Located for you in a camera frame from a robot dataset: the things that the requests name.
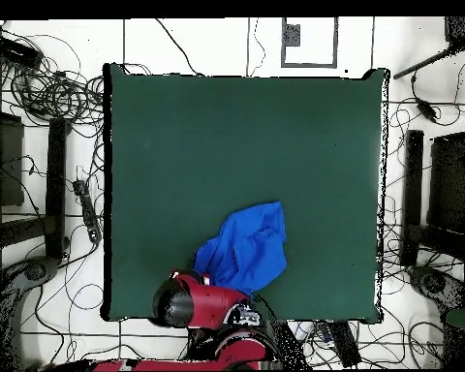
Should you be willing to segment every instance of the blue cloth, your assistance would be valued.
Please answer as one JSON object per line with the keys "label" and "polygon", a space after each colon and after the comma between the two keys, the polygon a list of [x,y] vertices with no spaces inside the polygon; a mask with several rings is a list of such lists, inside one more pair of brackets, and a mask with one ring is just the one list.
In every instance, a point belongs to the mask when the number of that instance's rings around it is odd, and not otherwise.
{"label": "blue cloth", "polygon": [[197,251],[194,270],[210,284],[252,295],[286,268],[281,203],[255,205],[229,216],[218,236]]}

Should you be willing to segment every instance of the green table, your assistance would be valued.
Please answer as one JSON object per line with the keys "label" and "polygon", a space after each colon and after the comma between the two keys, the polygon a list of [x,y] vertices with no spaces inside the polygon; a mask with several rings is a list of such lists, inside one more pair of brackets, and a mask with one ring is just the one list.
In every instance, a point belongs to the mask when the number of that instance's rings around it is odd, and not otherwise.
{"label": "green table", "polygon": [[261,290],[276,316],[377,321],[387,71],[359,80],[131,76],[106,65],[104,75],[112,196],[103,316],[152,317],[169,272],[232,212],[280,201],[288,268]]}

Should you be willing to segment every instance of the wire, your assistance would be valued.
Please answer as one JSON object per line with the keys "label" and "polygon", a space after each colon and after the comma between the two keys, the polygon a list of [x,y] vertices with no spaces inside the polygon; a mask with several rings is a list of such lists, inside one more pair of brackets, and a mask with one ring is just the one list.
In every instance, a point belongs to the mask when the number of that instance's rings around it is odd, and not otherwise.
{"label": "wire", "polygon": [[[419,362],[417,361],[416,357],[415,357],[415,353],[417,352],[412,344],[412,332],[414,331],[414,329],[417,327],[417,326],[423,326],[423,325],[427,325],[427,326],[432,326],[436,329],[438,329],[439,331],[441,331],[441,333],[443,333],[443,330],[438,327],[436,324],[434,323],[431,323],[431,322],[428,322],[428,321],[420,321],[414,325],[412,325],[408,331],[408,346],[410,348],[410,354],[412,356],[412,361],[414,362],[415,366],[418,368],[418,369],[422,369],[421,366],[419,365]],[[426,344],[428,350],[425,350],[423,347],[422,347],[422,350],[424,352],[428,352],[429,354],[431,354],[433,357],[435,357],[436,359],[439,360],[439,362],[441,363],[441,365],[443,365],[443,359],[441,358],[441,356],[439,356],[438,352],[437,352],[437,349],[435,347],[434,344],[432,344],[430,341],[427,341],[427,344]]]}
{"label": "wire", "polygon": [[[438,122],[437,120],[434,120],[433,122],[434,122],[435,124],[439,125],[439,126],[448,127],[448,126],[450,126],[450,125],[453,125],[454,123],[456,123],[456,122],[459,120],[461,114],[464,113],[464,112],[460,109],[460,106],[456,103],[456,101],[457,101],[457,99],[458,99],[458,92],[459,92],[459,90],[460,90],[460,76],[461,76],[461,73],[462,73],[462,71],[463,71],[464,68],[465,68],[465,62],[464,62],[463,65],[461,66],[460,70],[458,71],[457,80],[456,80],[456,90],[455,90],[455,93],[454,93],[454,99],[453,99],[453,103],[452,103],[452,105],[455,106],[456,109],[458,110],[458,114],[457,114],[457,116],[456,116],[456,118],[455,118],[454,120],[452,120],[450,123],[447,123],[447,124],[445,124],[445,123],[440,123],[440,122]],[[437,111],[439,111],[439,115],[436,116],[436,118],[437,118],[437,119],[441,119],[441,117],[442,117],[442,112],[441,112],[441,109],[440,109],[438,106],[433,106],[433,105],[431,105],[430,103],[424,101],[423,99],[421,99],[421,98],[419,98],[419,97],[417,96],[417,93],[416,93],[416,91],[415,91],[415,83],[416,83],[416,81],[417,81],[417,71],[415,71],[414,75],[411,77],[412,94],[414,95],[414,98],[416,99],[416,102],[417,102],[417,103],[420,103],[420,102],[425,103],[425,104],[431,106],[432,108],[436,109]]]}
{"label": "wire", "polygon": [[330,366],[330,362],[328,362],[327,360],[325,360],[325,359],[324,359],[319,353],[317,353],[317,352],[315,353],[315,355],[316,355],[317,357],[319,357],[319,358],[323,361],[323,363],[324,363],[325,365],[327,365],[327,366],[329,367],[329,369],[332,371],[332,367]]}
{"label": "wire", "polygon": [[60,350],[64,346],[64,335],[62,333],[60,333],[57,329],[51,327],[50,325],[45,324],[44,321],[38,315],[38,307],[39,307],[40,302],[42,300],[42,296],[43,296],[43,284],[40,286],[40,296],[38,297],[38,301],[36,302],[36,306],[35,306],[35,313],[34,313],[35,317],[42,326],[52,330],[53,332],[55,332],[56,334],[58,334],[62,338],[62,341],[60,343],[60,347],[58,347],[58,350],[55,352],[55,355],[50,360],[50,363],[53,363],[55,361],[55,359],[57,358],[58,354],[60,353]]}
{"label": "wire", "polygon": [[250,17],[248,17],[248,30],[246,31],[246,76],[250,70]]}
{"label": "wire", "polygon": [[135,354],[139,359],[144,359],[144,356],[142,354],[138,353],[134,348],[130,347],[127,344],[120,344],[120,345],[116,345],[115,347],[108,348],[107,350],[93,351],[91,353],[86,353],[79,360],[83,360],[88,356],[93,356],[93,355],[98,355],[98,354],[106,354],[106,353],[109,353],[110,351],[119,350],[121,347],[127,348],[128,350],[132,351],[133,354]]}
{"label": "wire", "polygon": [[[58,65],[53,59],[46,57],[39,71],[26,73],[20,66],[10,64],[7,61],[3,62],[3,59],[0,59],[0,92],[10,91],[15,100],[9,102],[1,98],[1,101],[11,104],[10,109],[14,115],[16,114],[13,108],[23,109],[34,127],[45,127],[50,118],[62,116],[71,120],[75,126],[94,125],[96,133],[93,136],[83,135],[76,127],[74,127],[74,131],[86,138],[96,137],[101,132],[101,129],[97,128],[97,124],[102,121],[100,115],[102,111],[96,107],[101,106],[103,101],[103,78],[101,76],[90,80],[84,78],[80,73],[81,65],[78,55],[67,42],[50,35],[30,37],[48,37],[67,45],[77,58],[78,71],[59,72],[56,70],[54,72],[50,69],[49,62],[52,61],[57,69]],[[24,41],[30,47],[41,51],[34,42],[26,37],[17,36],[17,41]],[[74,75],[75,78],[69,78],[69,74]],[[11,81],[10,90],[5,90],[7,79]]]}
{"label": "wire", "polygon": [[175,46],[177,48],[179,48],[179,50],[182,52],[182,54],[184,55],[184,58],[186,59],[186,62],[188,63],[188,66],[190,67],[191,71],[193,73],[195,73],[197,76],[203,76],[202,73],[199,73],[197,72],[191,65],[190,63],[190,59],[188,58],[188,55],[184,52],[184,50],[182,49],[182,47],[177,43],[177,41],[174,39],[174,37],[172,36],[172,34],[169,32],[169,30],[166,28],[166,26],[164,25],[164,23],[160,20],[160,18],[155,18],[155,20],[157,20],[157,22],[162,26],[162,28],[164,29],[164,31],[167,33],[167,35],[169,36],[169,38],[172,40],[172,42],[175,44]]}
{"label": "wire", "polygon": [[253,30],[253,37],[255,38],[255,41],[257,42],[257,44],[262,48],[263,57],[262,57],[262,61],[260,62],[260,64],[257,67],[255,67],[255,69],[253,69],[253,72],[250,75],[250,77],[252,77],[253,74],[257,71],[257,69],[259,69],[264,64],[264,59],[265,59],[265,56],[266,56],[264,46],[262,46],[262,44],[259,42],[259,39],[257,39],[257,26],[259,25],[259,20],[260,20],[260,18],[257,17],[257,22],[255,23],[255,30]]}
{"label": "wire", "polygon": [[[84,258],[84,260],[82,261],[82,263],[79,265],[79,267],[77,268],[76,272],[73,274],[76,275],[76,273],[81,269],[82,265],[86,262],[86,259],[88,258],[88,256],[86,256]],[[102,300],[100,302],[98,302],[96,305],[93,305],[93,306],[90,306],[90,307],[82,307],[82,306],[79,306],[75,303],[76,301],[76,298],[78,297],[78,295],[81,293],[82,290],[85,290],[86,288],[88,287],[96,287],[98,288],[101,292],[102,292]],[[67,362],[69,362],[71,360],[71,358],[73,360],[76,360],[76,357],[75,357],[75,352],[76,352],[76,347],[78,346],[78,343],[76,341],[73,340],[73,334],[71,333],[71,313],[72,313],[72,310],[73,310],[73,306],[75,306],[76,308],[80,309],[80,310],[83,310],[83,311],[89,311],[89,310],[92,310],[92,309],[95,309],[95,308],[98,308],[100,305],[102,305],[102,303],[104,302],[104,299],[103,299],[103,294],[104,294],[104,290],[102,289],[102,287],[100,287],[99,285],[97,284],[93,284],[93,283],[90,283],[90,284],[86,284],[84,286],[82,286],[79,290],[77,290],[76,294],[74,295],[73,298],[71,298],[71,296],[69,295],[69,291],[67,289],[67,272],[66,272],[66,275],[64,276],[64,288],[66,290],[66,294],[67,294],[67,298],[71,301],[71,306],[69,307],[69,314],[68,314],[68,331],[69,331],[69,338],[70,338],[70,342],[69,342],[69,345],[67,347]]]}

